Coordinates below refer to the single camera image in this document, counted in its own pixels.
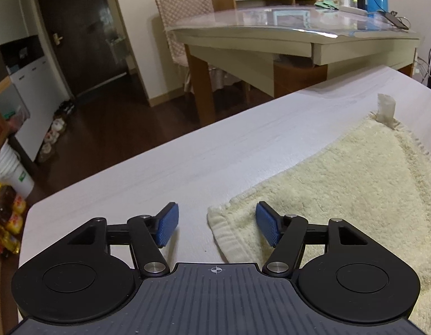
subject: smartphone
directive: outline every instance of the smartphone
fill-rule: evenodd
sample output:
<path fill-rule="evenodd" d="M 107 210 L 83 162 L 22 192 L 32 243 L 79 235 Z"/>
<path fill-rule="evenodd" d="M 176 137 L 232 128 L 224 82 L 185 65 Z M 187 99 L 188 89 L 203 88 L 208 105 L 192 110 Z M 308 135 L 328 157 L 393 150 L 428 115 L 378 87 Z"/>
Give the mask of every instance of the smartphone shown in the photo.
<path fill-rule="evenodd" d="M 399 29 L 403 30 L 409 30 L 409 28 L 401 22 L 399 19 L 397 19 L 393 14 L 386 11 L 377 11 L 380 15 L 384 16 L 386 19 L 388 19 L 393 25 L 397 26 Z"/>

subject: cream towel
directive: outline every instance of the cream towel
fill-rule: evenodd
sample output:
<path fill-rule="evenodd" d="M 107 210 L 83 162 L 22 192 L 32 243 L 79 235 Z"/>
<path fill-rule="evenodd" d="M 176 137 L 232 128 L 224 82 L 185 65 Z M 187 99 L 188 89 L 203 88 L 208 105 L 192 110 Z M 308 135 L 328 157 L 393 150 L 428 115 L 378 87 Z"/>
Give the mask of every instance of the cream towel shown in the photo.
<path fill-rule="evenodd" d="M 313 224 L 346 219 L 416 271 L 422 290 L 410 320 L 431 334 L 431 155 L 422 151 L 402 125 L 366 119 L 304 162 L 209 208 L 208 223 L 230 263 L 262 267 L 272 248 L 255 223 L 259 201 Z M 322 252 L 307 246 L 304 262 Z"/>

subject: ribbed rubber surface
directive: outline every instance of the ribbed rubber surface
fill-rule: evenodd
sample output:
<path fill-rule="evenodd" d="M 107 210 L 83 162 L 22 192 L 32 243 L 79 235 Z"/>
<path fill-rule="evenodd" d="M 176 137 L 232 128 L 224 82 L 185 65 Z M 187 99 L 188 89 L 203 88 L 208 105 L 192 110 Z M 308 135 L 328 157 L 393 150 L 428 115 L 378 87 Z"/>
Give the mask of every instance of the ribbed rubber surface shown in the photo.
<path fill-rule="evenodd" d="M 158 232 L 156 233 L 155 243 L 157 246 L 164 247 L 178 225 L 178 204 L 175 204 L 172 209 L 159 222 Z"/>
<path fill-rule="evenodd" d="M 277 246 L 281 233 L 277 228 L 276 220 L 260 204 L 256 206 L 256 223 L 268 244 L 272 247 Z"/>
<path fill-rule="evenodd" d="M 308 307 L 286 279 L 254 264 L 178 264 L 145 280 L 132 301 L 105 319 L 60 327 L 27 319 L 13 335 L 420 335 L 407 320 L 346 325 Z"/>

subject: blue gripper pad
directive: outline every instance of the blue gripper pad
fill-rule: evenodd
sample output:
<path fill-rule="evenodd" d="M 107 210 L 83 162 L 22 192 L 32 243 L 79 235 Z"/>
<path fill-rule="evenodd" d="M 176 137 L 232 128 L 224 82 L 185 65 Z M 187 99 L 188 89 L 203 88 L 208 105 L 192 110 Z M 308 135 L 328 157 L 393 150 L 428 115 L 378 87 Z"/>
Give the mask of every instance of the blue gripper pad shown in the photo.
<path fill-rule="evenodd" d="M 159 220 L 155 243 L 159 248 L 164 247 L 178 225 L 178 204 L 174 204 Z"/>
<path fill-rule="evenodd" d="M 268 244 L 272 247 L 277 246 L 282 235 L 277 227 L 276 219 L 260 203 L 256 206 L 256 223 Z"/>

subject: door handle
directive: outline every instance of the door handle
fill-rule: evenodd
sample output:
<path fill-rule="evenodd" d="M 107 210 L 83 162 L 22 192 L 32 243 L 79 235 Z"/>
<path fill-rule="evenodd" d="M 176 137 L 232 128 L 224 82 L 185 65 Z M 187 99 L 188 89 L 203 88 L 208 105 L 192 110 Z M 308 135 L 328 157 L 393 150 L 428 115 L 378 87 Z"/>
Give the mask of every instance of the door handle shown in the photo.
<path fill-rule="evenodd" d="M 59 37 L 58 33 L 56 33 L 56 32 L 54 34 L 52 34 L 52 37 L 54 39 L 54 44 L 56 44 L 56 46 L 59 46 L 60 43 L 62 42 L 63 37 Z"/>

